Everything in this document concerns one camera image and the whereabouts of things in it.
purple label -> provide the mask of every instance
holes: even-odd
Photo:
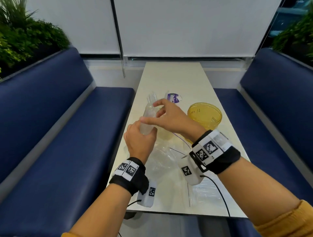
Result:
[[[172,103],[178,103],[182,101],[182,97],[175,93],[170,93],[167,95],[167,100],[171,101]]]

hand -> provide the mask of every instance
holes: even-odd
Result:
[[[156,142],[157,128],[153,128],[148,135],[141,134],[140,121],[134,122],[127,127],[124,133],[124,139],[130,154],[130,157],[136,157],[145,163],[148,160],[150,153],[153,150],[154,143]]]
[[[174,103],[161,99],[153,104],[154,107],[159,105],[164,106],[157,112],[156,118],[141,117],[140,121],[144,124],[157,125],[172,133],[179,133],[192,142],[205,133],[204,127],[189,118]]]

artificial plant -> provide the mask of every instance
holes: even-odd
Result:
[[[62,29],[42,20],[34,20],[26,10],[26,0],[0,0],[0,62],[13,67],[33,56],[39,45],[69,46]]]
[[[286,30],[274,38],[273,49],[282,52],[292,44],[309,45],[308,56],[313,56],[313,2],[302,19],[292,23]]]

planter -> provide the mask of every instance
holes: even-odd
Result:
[[[313,58],[307,56],[309,49],[310,47],[307,44],[292,44],[286,47],[283,53],[313,67],[313,62],[311,61]]]
[[[4,62],[0,61],[0,68],[1,68],[1,73],[0,73],[0,78],[5,78],[15,72],[18,72],[19,70],[28,67],[32,65],[35,62],[38,62],[39,60],[42,60],[56,52],[60,51],[60,48],[56,44],[52,45],[44,45],[41,44],[38,46],[37,49],[34,50],[33,52],[33,57],[28,58],[26,61],[20,61],[16,64],[13,65],[13,67],[9,68],[8,65]]]

person's right arm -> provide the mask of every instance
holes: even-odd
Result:
[[[162,99],[154,103],[154,106],[159,105],[163,107],[156,118],[141,117],[141,122],[179,133],[192,142],[205,133],[206,130],[202,126],[190,119],[175,104]],[[244,158],[240,158],[218,177],[255,226],[292,212],[300,205],[300,200],[288,189]],[[313,209],[309,213],[313,234]]]

